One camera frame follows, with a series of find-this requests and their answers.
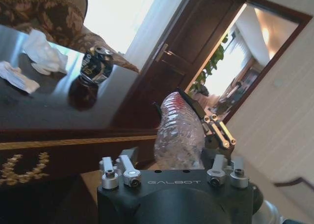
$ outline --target ceiling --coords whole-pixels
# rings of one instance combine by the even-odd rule
[[[279,50],[297,24],[247,5],[235,22],[252,55],[262,65]]]

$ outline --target paper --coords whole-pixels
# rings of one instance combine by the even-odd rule
[[[23,43],[23,49],[29,58],[34,61],[32,67],[43,75],[51,72],[67,73],[65,70],[68,56],[50,46],[44,33],[33,29],[28,39]]]
[[[6,61],[0,62],[0,77],[8,80],[15,87],[24,90],[27,93],[33,93],[39,88],[39,84],[34,80],[27,78],[21,73],[20,68],[13,68]]]

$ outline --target door handle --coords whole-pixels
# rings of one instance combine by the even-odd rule
[[[161,59],[161,57],[162,57],[162,55],[164,53],[169,55],[169,56],[171,56],[173,54],[172,51],[167,51],[167,48],[168,48],[168,44],[163,44],[162,45],[161,49],[159,49],[159,51],[158,51],[158,53],[156,55],[156,59],[155,59],[156,62],[158,62]]]

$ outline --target gold decoration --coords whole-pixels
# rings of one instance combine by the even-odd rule
[[[49,162],[49,155],[47,152],[39,153],[39,161],[35,168],[33,168],[30,172],[26,172],[25,174],[16,174],[14,172],[14,167],[17,162],[23,157],[21,154],[15,154],[12,158],[7,159],[7,162],[2,165],[2,179],[0,179],[0,186],[3,183],[6,183],[9,186],[13,186],[20,183],[27,183],[32,178],[41,179],[44,176],[48,176],[48,174],[44,174],[41,171],[47,166]]]
[[[76,146],[76,145],[83,145],[83,144],[97,144],[97,143],[109,143],[109,142],[142,141],[142,140],[153,140],[156,138],[157,138],[156,135],[150,135],[150,136],[132,136],[132,137],[66,139],[66,140],[33,141],[33,142],[2,142],[0,143],[0,150],[70,146],[70,145]]]

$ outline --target soda can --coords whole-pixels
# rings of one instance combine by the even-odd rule
[[[87,81],[100,84],[109,78],[112,68],[112,52],[104,47],[93,47],[85,53],[80,73]]]

